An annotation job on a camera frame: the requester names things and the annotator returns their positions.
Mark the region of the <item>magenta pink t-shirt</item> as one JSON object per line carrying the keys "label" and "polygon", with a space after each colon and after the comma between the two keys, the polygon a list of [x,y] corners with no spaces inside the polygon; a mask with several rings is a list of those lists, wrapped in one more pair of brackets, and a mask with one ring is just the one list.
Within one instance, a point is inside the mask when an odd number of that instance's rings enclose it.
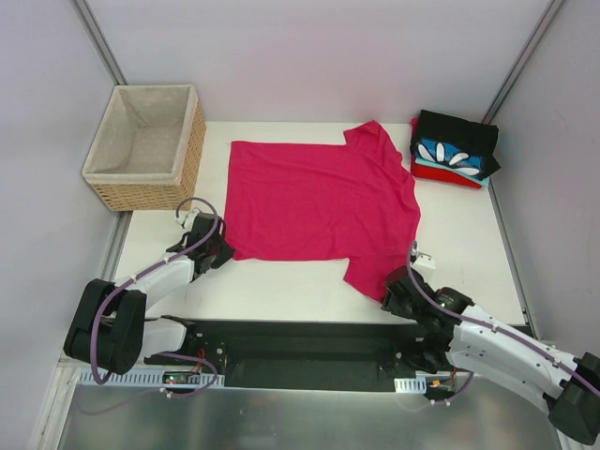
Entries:
{"label": "magenta pink t-shirt", "polygon": [[237,261],[345,259],[345,282],[382,301],[416,237],[414,179],[380,123],[343,136],[343,144],[232,142],[226,241]]}

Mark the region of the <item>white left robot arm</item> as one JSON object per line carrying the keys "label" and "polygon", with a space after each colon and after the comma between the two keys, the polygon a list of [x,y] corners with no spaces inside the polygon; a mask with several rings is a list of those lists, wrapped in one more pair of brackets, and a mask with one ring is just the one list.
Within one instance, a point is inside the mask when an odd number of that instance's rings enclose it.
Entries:
{"label": "white left robot arm", "polygon": [[179,365],[191,363],[198,342],[191,323],[173,316],[147,319],[147,310],[233,257],[222,217],[200,213],[191,229],[162,259],[141,273],[85,286],[64,344],[66,356],[90,365],[93,380],[104,384],[128,373],[141,358],[166,353]]}

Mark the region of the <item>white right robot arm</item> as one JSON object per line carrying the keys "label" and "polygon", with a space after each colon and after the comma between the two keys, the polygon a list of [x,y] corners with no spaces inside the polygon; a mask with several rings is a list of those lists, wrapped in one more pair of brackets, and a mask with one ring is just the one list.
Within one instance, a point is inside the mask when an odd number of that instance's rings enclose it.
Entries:
{"label": "white right robot arm", "polygon": [[494,319],[452,288],[434,291],[408,266],[388,275],[382,309],[426,329],[413,368],[435,373],[447,366],[480,375],[547,414],[563,435],[585,445],[599,436],[599,358],[575,356]]}

